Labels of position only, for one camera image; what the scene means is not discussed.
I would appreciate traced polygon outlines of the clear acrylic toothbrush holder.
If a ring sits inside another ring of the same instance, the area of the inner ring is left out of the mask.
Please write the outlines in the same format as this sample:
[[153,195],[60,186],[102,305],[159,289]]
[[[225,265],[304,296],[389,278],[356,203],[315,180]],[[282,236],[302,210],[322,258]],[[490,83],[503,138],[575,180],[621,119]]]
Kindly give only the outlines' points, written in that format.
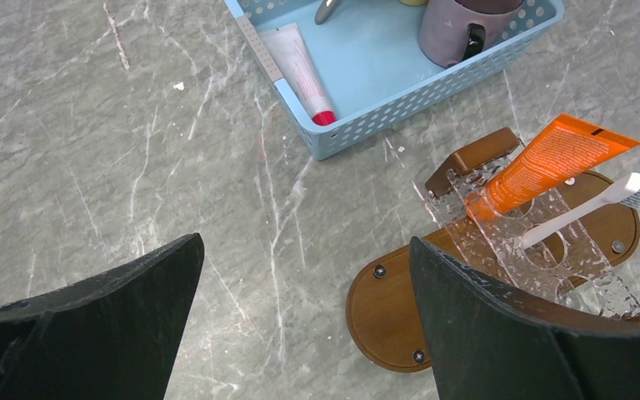
[[605,318],[640,319],[640,301],[616,272],[640,238],[640,173],[586,171],[507,213],[476,219],[488,183],[523,142],[508,128],[450,154],[427,179],[437,245],[471,268],[553,303]]

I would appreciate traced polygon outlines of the white toothbrush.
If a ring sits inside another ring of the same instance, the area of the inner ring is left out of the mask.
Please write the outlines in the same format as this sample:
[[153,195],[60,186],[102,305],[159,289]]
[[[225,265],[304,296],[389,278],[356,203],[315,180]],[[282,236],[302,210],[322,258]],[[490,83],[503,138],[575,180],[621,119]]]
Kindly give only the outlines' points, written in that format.
[[619,178],[583,204],[526,231],[521,236],[520,245],[522,248],[530,248],[579,218],[615,203],[640,210],[640,173],[631,172]]

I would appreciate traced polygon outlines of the grey toothbrush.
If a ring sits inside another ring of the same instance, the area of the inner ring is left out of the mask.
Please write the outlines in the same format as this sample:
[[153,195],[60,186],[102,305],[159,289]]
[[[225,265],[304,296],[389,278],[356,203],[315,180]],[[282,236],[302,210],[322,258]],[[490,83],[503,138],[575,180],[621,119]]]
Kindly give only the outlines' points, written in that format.
[[316,11],[314,22],[317,25],[324,24],[334,14],[340,3],[340,0],[322,0]]

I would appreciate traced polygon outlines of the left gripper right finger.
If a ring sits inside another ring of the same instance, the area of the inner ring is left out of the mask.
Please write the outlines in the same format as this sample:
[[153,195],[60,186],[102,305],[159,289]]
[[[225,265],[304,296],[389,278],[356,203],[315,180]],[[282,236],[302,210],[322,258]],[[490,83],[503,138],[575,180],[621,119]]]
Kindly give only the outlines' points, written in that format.
[[419,237],[410,275],[442,399],[640,399],[640,323],[549,302]]

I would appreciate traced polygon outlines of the orange toothpaste tube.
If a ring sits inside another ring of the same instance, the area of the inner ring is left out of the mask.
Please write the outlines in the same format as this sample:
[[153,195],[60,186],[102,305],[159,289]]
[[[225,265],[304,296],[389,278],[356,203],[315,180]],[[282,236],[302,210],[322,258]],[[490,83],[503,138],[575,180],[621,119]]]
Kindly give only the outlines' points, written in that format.
[[475,221],[505,215],[639,144],[637,139],[562,113],[479,193],[467,198],[467,215]]

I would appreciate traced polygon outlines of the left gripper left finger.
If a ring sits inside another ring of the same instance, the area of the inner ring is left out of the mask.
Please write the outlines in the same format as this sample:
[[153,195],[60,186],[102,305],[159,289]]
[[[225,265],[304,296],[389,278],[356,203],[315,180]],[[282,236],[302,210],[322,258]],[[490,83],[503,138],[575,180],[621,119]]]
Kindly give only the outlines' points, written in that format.
[[184,235],[0,307],[0,399],[161,399],[203,270]]

